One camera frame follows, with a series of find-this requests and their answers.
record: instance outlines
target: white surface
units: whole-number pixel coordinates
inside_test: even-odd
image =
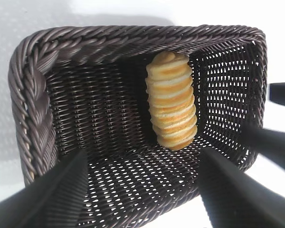
[[[266,33],[268,82],[285,81],[285,1],[282,0],[279,4],[255,0],[142,0],[140,3],[133,0],[0,0],[0,201],[24,187],[7,84],[8,64],[14,48],[24,37],[40,29],[113,24],[258,27]],[[285,131],[285,107],[267,102],[264,127]],[[285,172],[268,160],[260,156],[247,173],[285,196]],[[200,198],[145,227],[192,226],[211,227]]]

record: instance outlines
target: dark brown wicker basket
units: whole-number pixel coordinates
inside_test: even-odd
[[[172,152],[156,143],[145,67],[156,53],[190,56],[198,134]],[[139,227],[198,195],[199,153],[212,146],[240,169],[257,153],[238,143],[262,126],[266,42],[246,26],[51,28],[25,38],[9,66],[24,180],[89,151],[81,227]]]

